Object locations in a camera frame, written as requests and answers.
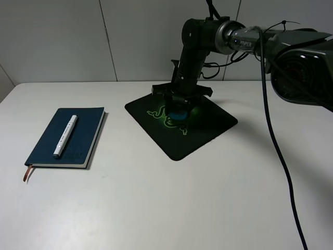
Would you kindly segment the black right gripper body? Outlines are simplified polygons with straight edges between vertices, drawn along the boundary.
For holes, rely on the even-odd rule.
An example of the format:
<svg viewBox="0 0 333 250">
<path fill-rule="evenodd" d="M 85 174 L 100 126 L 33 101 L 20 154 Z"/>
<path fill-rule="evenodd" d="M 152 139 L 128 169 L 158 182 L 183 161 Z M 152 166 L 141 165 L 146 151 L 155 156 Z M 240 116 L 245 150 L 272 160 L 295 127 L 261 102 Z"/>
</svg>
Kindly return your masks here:
<svg viewBox="0 0 333 250">
<path fill-rule="evenodd" d="M 163 95 L 168 100 L 175 97 L 183 100 L 192 100 L 202 96 L 212 96 L 210 87 L 198 85 L 203 61 L 184 64 L 182 61 L 172 59 L 174 65 L 171 82 L 156 84 L 151 87 L 152 95 Z"/>
</svg>

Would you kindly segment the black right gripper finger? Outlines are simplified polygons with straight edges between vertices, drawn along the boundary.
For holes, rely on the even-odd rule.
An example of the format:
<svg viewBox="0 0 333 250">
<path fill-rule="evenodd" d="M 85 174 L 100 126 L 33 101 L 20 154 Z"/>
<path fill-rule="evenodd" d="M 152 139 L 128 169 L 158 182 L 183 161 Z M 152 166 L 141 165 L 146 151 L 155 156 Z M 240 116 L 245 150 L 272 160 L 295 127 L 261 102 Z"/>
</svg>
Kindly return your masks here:
<svg viewBox="0 0 333 250">
<path fill-rule="evenodd" d="M 169 95 L 164 95 L 164 106 L 165 106 L 165 113 L 170 114 L 173 111 L 173 97 Z"/>
<path fill-rule="evenodd" d="M 188 114 L 201 103 L 200 98 L 191 98 L 185 100 L 185 110 Z"/>
</svg>

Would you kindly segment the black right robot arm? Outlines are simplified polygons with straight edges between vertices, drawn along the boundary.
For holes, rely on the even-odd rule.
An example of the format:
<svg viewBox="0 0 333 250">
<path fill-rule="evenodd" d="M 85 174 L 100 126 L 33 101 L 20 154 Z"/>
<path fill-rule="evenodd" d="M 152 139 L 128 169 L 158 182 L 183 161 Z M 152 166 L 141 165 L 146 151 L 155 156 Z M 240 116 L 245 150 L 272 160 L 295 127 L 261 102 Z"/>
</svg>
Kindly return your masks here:
<svg viewBox="0 0 333 250">
<path fill-rule="evenodd" d="M 198 85 L 210 53 L 240 52 L 261 61 L 262 75 L 269 74 L 275 93 L 285 101 L 317 105 L 332 110 L 332 36 L 314 29 L 275 30 L 245 27 L 228 17 L 218 20 L 189 19 L 182 29 L 183 49 L 175 61 L 172 80 L 153 85 L 162 95 L 167 113 L 188 113 L 200 98 L 211 96 Z"/>
</svg>

